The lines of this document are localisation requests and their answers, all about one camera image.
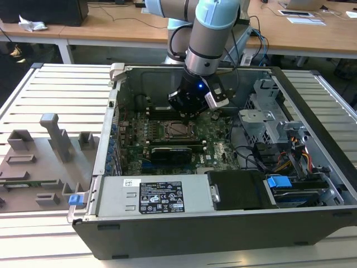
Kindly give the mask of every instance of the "barcode sticker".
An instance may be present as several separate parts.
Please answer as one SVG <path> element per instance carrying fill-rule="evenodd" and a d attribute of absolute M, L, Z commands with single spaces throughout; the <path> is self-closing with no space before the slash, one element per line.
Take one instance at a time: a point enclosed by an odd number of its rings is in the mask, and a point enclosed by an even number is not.
<path fill-rule="evenodd" d="M 123 187 L 139 187 L 141 179 L 124 179 Z"/>

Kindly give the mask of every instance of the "blue drive latch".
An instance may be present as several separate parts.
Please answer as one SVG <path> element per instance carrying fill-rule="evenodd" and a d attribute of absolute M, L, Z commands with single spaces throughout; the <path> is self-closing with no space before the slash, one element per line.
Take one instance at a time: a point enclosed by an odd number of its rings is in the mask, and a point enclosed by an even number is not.
<path fill-rule="evenodd" d="M 292 187 L 292 184 L 287 176 L 271 176 L 267 179 L 270 188 L 286 188 Z"/>
<path fill-rule="evenodd" d="M 73 194 L 68 200 L 69 205 L 84 205 L 83 194 Z"/>

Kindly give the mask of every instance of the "power supply label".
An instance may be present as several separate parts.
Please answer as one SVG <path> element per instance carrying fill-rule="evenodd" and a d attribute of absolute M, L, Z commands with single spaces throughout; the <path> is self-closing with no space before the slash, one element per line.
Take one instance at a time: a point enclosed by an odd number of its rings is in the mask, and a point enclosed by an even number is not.
<path fill-rule="evenodd" d="M 139 212 L 141 214 L 185 212 L 181 182 L 140 183 Z"/>

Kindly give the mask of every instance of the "yellow wire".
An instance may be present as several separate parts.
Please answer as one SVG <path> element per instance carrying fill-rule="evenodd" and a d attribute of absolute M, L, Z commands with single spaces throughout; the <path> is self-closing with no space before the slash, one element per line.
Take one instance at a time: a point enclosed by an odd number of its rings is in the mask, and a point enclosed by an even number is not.
<path fill-rule="evenodd" d="M 282 165 L 281 167 L 279 167 L 278 169 L 275 169 L 275 171 L 274 172 L 277 172 L 277 171 L 280 171 L 280 170 L 282 170 L 282 169 L 284 169 L 284 168 L 286 168 L 288 165 L 290 165 L 291 164 L 291 161 L 289 161 L 289 162 L 286 162 L 284 165 Z"/>
<path fill-rule="evenodd" d="M 302 155 L 307 158 L 307 169 L 310 171 L 310 158 L 307 154 L 302 154 Z"/>

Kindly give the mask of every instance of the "motherboard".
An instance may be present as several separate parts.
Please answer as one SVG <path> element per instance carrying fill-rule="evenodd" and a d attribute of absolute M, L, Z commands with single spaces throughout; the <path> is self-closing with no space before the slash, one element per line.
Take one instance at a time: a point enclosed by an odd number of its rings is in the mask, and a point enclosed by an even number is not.
<path fill-rule="evenodd" d="M 239 169 L 230 143 L 231 117 L 205 112 L 186 122 L 177 114 L 124 112 L 118 144 L 123 175 L 204 174 Z"/>

